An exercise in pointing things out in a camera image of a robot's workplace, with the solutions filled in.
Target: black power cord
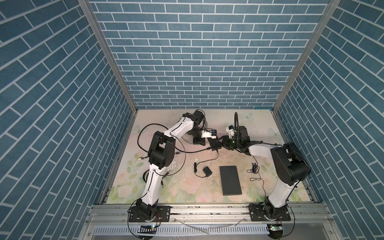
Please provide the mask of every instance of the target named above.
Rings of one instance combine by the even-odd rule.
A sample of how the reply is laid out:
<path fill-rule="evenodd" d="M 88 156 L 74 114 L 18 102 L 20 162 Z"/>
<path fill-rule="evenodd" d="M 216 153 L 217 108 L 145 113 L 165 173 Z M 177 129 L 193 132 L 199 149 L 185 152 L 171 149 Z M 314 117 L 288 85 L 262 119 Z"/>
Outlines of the black power cord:
<path fill-rule="evenodd" d="M 249 173 L 253 173 L 253 174 L 258 174 L 259 177 L 258 177 L 258 178 L 251 177 L 249 180 L 250 180 L 251 182 L 256 181 L 256 180 L 261 180 L 261 181 L 263 181 L 264 201 L 265 201 L 265 199 L 266 199 L 266 191 L 265 191 L 265 189 L 264 189 L 264 179 L 262 179 L 262 177 L 260 176 L 260 172 L 259 172 L 259 170 L 260 170 L 259 163 L 257 162 L 255 156 L 252 156 L 252 157 L 255 159 L 256 163 L 252 163 L 252 168 L 251 168 L 250 170 L 247 170 L 247 172 L 249 172 Z"/>
<path fill-rule="evenodd" d="M 198 176 L 197 174 L 196 174 L 196 172 L 197 172 L 197 165 L 199 165 L 200 163 L 203 163 L 203 162 L 208 162 L 208 161 L 213 161 L 213 160 L 216 160 L 217 158 L 218 158 L 218 150 L 216 150 L 216 152 L 217 152 L 217 157 L 216 158 L 214 158 L 214 159 L 209 159 L 209 160 L 205 160 L 205 161 L 202 161 L 202 162 L 198 162 L 198 163 L 194 163 L 194 174 L 197 176 L 197 177 L 201 177 L 201 176 Z"/>
<path fill-rule="evenodd" d="M 133 234 L 133 232 L 131 231 L 131 229 L 129 228 L 129 216 L 131 215 L 131 209 L 132 209 L 132 205 L 139 199 L 142 199 L 145 195 L 147 195 L 147 193 L 145 193 L 143 196 L 141 196 L 140 198 L 136 199 L 135 201 L 132 202 L 131 206 L 129 207 L 128 209 L 128 219 L 127 219 L 127 226 L 128 226 L 128 230 L 129 232 L 134 235 L 135 237 L 137 237 L 138 239 L 141 239 L 141 237 L 139 236 L 136 236 L 135 234 Z"/>
<path fill-rule="evenodd" d="M 289 207 L 291 209 L 291 212 L 292 212 L 292 215 L 293 215 L 293 227 L 292 227 L 292 230 L 287 235 L 281 236 L 280 238 L 289 236 L 293 232 L 293 230 L 295 228 L 295 223 L 296 223 L 295 214 L 293 213 L 293 210 L 292 210 L 292 208 L 290 206 L 287 205 L 287 207 Z"/>
<path fill-rule="evenodd" d="M 147 126 L 145 126 L 145 127 L 140 131 L 139 136 L 137 137 L 137 145 L 138 145 L 139 148 L 141 148 L 141 150 L 143 150 L 144 152 L 148 152 L 148 151 L 145 150 L 144 148 L 142 148 L 142 146 L 140 146 L 140 144 L 139 144 L 139 139 L 140 139 L 141 133 L 144 131 L 144 129 L 146 129 L 148 126 L 151 126 L 151 125 L 159 125 L 159 126 L 162 126 L 162 127 L 166 128 L 166 129 L 168 129 L 166 126 L 161 125 L 161 124 L 158 124 L 158 123 L 151 123 L 151 124 L 148 124 Z M 185 152 L 185 149 L 184 149 L 184 151 L 182 151 L 182 150 L 178 149 L 177 147 L 175 147 L 175 148 L 176 148 L 179 152 Z M 201 150 L 198 150 L 198 151 L 194 151 L 194 152 L 185 152 L 185 153 L 197 153 L 197 152 L 202 152 L 202 151 L 209 150 L 209 149 L 211 149 L 211 147 L 208 147 L 208 148 L 205 148 L 205 149 L 201 149 Z"/>

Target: power adapter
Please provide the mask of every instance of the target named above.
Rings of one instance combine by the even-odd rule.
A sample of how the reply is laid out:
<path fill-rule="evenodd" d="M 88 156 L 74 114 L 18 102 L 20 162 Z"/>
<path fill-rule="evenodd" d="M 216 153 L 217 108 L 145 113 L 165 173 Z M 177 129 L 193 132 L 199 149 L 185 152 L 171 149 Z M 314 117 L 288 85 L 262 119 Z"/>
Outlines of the power adapter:
<path fill-rule="evenodd" d="M 212 175 L 212 171 L 209 169 L 209 167 L 203 168 L 203 172 L 205 173 L 206 177 L 209 177 Z"/>
<path fill-rule="evenodd" d="M 197 162 L 194 162 L 194 172 L 196 175 L 197 172 Z M 203 172 L 205 173 L 205 177 L 209 177 L 212 175 L 212 171 L 209 169 L 209 167 L 203 168 Z"/>

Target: brick wallpaper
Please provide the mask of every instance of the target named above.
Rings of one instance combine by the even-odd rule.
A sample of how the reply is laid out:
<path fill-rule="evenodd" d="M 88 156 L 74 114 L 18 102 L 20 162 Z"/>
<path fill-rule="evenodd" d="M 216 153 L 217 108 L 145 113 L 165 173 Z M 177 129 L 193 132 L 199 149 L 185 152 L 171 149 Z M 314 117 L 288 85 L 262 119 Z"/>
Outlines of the brick wallpaper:
<path fill-rule="evenodd" d="M 383 13 L 342 0 L 278 110 L 344 239 L 384 239 Z"/>
<path fill-rule="evenodd" d="M 329 0 L 91 0 L 139 108 L 271 108 Z"/>
<path fill-rule="evenodd" d="M 77 0 L 0 1 L 0 239 L 73 239 L 131 110 Z"/>

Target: floral tablecloth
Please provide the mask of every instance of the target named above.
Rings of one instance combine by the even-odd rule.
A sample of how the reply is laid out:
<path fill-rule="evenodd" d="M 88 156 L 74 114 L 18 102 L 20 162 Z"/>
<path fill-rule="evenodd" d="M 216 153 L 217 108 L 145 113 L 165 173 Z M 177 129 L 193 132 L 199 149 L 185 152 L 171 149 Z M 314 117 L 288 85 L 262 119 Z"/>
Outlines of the floral tablecloth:
<path fill-rule="evenodd" d="M 209 128 L 214 128 L 218 136 L 227 134 L 225 128 L 233 125 L 233 116 L 237 112 L 239 123 L 245 126 L 251 140 L 263 140 L 265 142 L 283 143 L 276 123 L 269 110 L 214 110 L 204 109 Z M 138 199 L 145 187 L 142 178 L 143 173 L 149 169 L 148 159 L 138 160 L 139 157 L 147 156 L 137 145 L 137 137 L 141 129 L 150 123 L 159 123 L 166 127 L 173 126 L 183 113 L 193 113 L 194 109 L 180 110 L 139 110 L 134 127 L 130 134 L 127 147 L 121 159 L 118 172 L 113 182 L 107 204 L 130 204 Z M 156 131 L 164 131 L 161 126 L 152 125 L 147 127 L 140 136 L 139 143 L 144 149 L 148 149 L 153 134 Z M 186 151 L 196 151 L 209 146 L 192 145 L 186 141 L 192 141 L 192 137 L 185 134 L 183 144 Z M 179 142 L 176 147 L 183 149 Z M 219 149 L 219 157 L 216 160 L 199 164 L 197 174 L 204 176 L 202 169 L 208 166 L 212 175 L 206 178 L 196 177 L 193 170 L 194 162 L 213 159 L 217 156 L 216 151 L 203 151 L 187 154 L 187 159 L 180 172 L 163 179 L 163 187 L 159 192 L 159 203 L 202 203 L 202 202 L 261 202 L 264 200 L 263 181 L 250 181 L 250 178 L 258 177 L 258 174 L 247 173 L 251 169 L 255 159 L 252 156 L 241 154 L 237 151 Z M 264 189 L 268 196 L 277 181 L 275 166 L 272 159 L 255 156 L 260 167 L 260 176 L 264 180 Z M 169 172 L 176 172 L 184 161 L 184 154 L 175 155 L 173 163 L 169 166 Z M 242 195 L 223 196 L 219 166 L 235 165 L 237 167 Z M 309 201 L 303 184 L 289 197 L 291 201 Z"/>

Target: cable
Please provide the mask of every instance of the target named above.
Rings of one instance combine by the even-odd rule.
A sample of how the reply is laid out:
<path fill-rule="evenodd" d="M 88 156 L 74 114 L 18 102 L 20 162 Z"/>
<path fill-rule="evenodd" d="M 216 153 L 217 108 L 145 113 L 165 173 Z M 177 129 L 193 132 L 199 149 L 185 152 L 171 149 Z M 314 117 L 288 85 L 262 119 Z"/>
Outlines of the cable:
<path fill-rule="evenodd" d="M 189 141 L 187 141 L 183 136 L 181 137 L 181 139 L 183 139 L 184 140 L 184 142 L 186 142 L 186 143 L 189 143 L 189 144 L 191 144 L 191 145 L 194 145 L 194 143 L 193 142 L 189 142 Z"/>
<path fill-rule="evenodd" d="M 145 183 L 147 183 L 148 176 L 146 176 L 146 174 L 147 174 L 148 172 L 149 172 L 149 169 L 146 170 L 146 171 L 143 173 L 143 180 L 144 180 Z"/>
<path fill-rule="evenodd" d="M 175 138 L 181 143 L 181 146 L 183 146 L 183 148 L 184 148 L 184 162 L 183 162 L 183 165 L 181 165 L 181 168 L 180 168 L 179 170 L 177 170 L 177 172 L 172 173 L 172 174 L 161 175 L 161 174 L 158 174 L 158 173 L 156 172 L 156 170 L 153 170 L 153 171 L 154 171 L 157 175 L 159 175 L 159 176 L 164 176 L 164 177 L 166 177 L 166 176 L 172 176 L 172 175 L 175 175 L 176 173 L 180 172 L 180 170 L 183 168 L 183 166 L 184 166 L 184 164 L 185 164 L 185 161 L 186 161 L 186 159 L 187 159 L 187 152 L 185 152 L 184 144 L 180 141 L 180 139 L 178 139 L 178 137 L 173 136 L 172 134 L 170 134 L 170 135 L 171 135 L 172 137 L 175 137 Z"/>
<path fill-rule="evenodd" d="M 134 235 L 134 234 L 133 234 L 133 232 L 131 231 L 131 229 L 129 228 L 129 216 L 131 215 L 132 205 L 133 205 L 137 200 L 139 200 L 139 199 L 143 198 L 145 195 L 147 195 L 147 193 L 148 193 L 148 192 L 146 192 L 143 196 L 141 196 L 140 198 L 138 198 L 138 199 L 136 199 L 135 201 L 133 201 L 132 204 L 131 204 L 131 206 L 130 206 L 129 209 L 128 209 L 128 213 L 129 213 L 129 215 L 128 215 L 128 219 L 127 219 L 127 226 L 128 226 L 128 230 L 129 230 L 129 232 L 130 232 L 132 235 Z"/>
<path fill-rule="evenodd" d="M 292 210 L 292 208 L 290 206 L 287 206 L 287 207 L 289 207 L 291 209 L 291 212 L 292 212 L 292 215 L 293 215 L 293 227 L 292 227 L 292 230 L 290 231 L 290 233 L 288 233 L 287 235 L 281 236 L 280 238 L 283 238 L 283 237 L 286 237 L 286 236 L 290 235 L 293 232 L 294 228 L 295 228 L 295 223 L 296 223 L 295 214 L 293 213 L 293 210 Z"/>
<path fill-rule="evenodd" d="M 218 150 L 216 150 L 217 152 L 217 157 L 216 158 L 213 158 L 213 159 L 209 159 L 209 160 L 205 160 L 205 161 L 202 161 L 202 162 L 198 162 L 197 164 L 194 164 L 194 174 L 197 176 L 197 177 L 201 177 L 199 175 L 196 174 L 197 172 L 197 165 L 199 165 L 200 163 L 203 163 L 203 162 L 208 162 L 208 161 L 212 161 L 212 160 L 216 160 L 218 158 Z"/>
<path fill-rule="evenodd" d="M 161 225 L 161 215 L 159 212 L 157 212 L 159 214 L 159 225 L 157 227 L 159 227 Z"/>
<path fill-rule="evenodd" d="M 202 228 L 198 228 L 198 227 L 194 227 L 194 226 L 188 225 L 188 224 L 186 224 L 186 223 L 183 223 L 183 222 L 180 221 L 179 219 L 175 219 L 175 220 L 178 221 L 178 222 L 181 223 L 181 224 L 184 224 L 184 225 L 187 226 L 187 227 L 190 227 L 190 228 L 196 229 L 196 230 L 198 230 L 198 231 L 201 231 L 201 232 L 203 232 L 203 233 L 209 234 L 209 232 L 207 232 L 205 229 L 202 229 Z"/>
<path fill-rule="evenodd" d="M 141 150 L 143 150 L 144 152 L 148 152 L 147 150 L 145 150 L 144 148 L 142 148 L 139 144 L 139 139 L 140 139 L 140 135 L 141 133 L 144 131 L 144 129 L 146 129 L 148 126 L 150 125 L 159 125 L 159 126 L 162 126 L 162 127 L 165 127 L 166 129 L 168 129 L 166 126 L 164 125 L 161 125 L 161 124 L 158 124 L 158 123 L 151 123 L 151 124 L 148 124 L 147 126 L 145 126 L 143 129 L 141 129 L 140 133 L 139 133 L 139 136 L 137 137 L 137 145 L 139 146 L 139 148 L 141 148 Z"/>
<path fill-rule="evenodd" d="M 144 148 L 142 148 L 142 147 L 140 146 L 140 144 L 139 144 L 139 139 L 140 139 L 141 133 L 144 131 L 144 129 L 146 129 L 146 128 L 147 128 L 148 126 L 150 126 L 150 125 L 159 125 L 159 126 L 162 126 L 162 127 L 166 128 L 166 129 L 168 129 L 166 126 L 161 125 L 161 124 L 158 124 L 158 123 L 151 123 L 151 124 L 148 124 L 147 126 L 145 126 L 145 127 L 140 131 L 139 136 L 137 137 L 137 145 L 138 145 L 139 148 L 141 148 L 141 150 L 143 150 L 144 152 L 148 152 L 148 151 L 145 150 Z M 178 149 L 177 147 L 175 147 L 175 148 L 176 148 L 179 152 L 185 152 L 185 149 L 184 149 L 184 151 L 182 151 L 182 150 Z M 197 153 L 197 152 L 202 152 L 202 151 L 209 150 L 209 149 L 211 149 L 211 147 L 208 147 L 208 148 L 205 148 L 205 149 L 201 149 L 201 150 L 198 150 L 198 151 L 194 151 L 194 152 L 185 152 L 185 153 Z"/>
<path fill-rule="evenodd" d="M 251 177 L 249 180 L 250 180 L 251 182 L 256 181 L 256 180 L 261 180 L 261 181 L 263 181 L 264 201 L 265 201 L 265 199 L 266 199 L 266 191 L 265 191 L 265 189 L 264 189 L 264 179 L 262 179 L 262 177 L 260 176 L 260 172 L 259 172 L 259 170 L 260 170 L 259 163 L 257 162 L 255 156 L 252 156 L 252 157 L 255 159 L 256 163 L 255 163 L 255 164 L 252 163 L 252 169 L 247 170 L 247 172 L 250 171 L 251 173 L 258 174 L 259 177 L 258 177 L 258 178 Z"/>

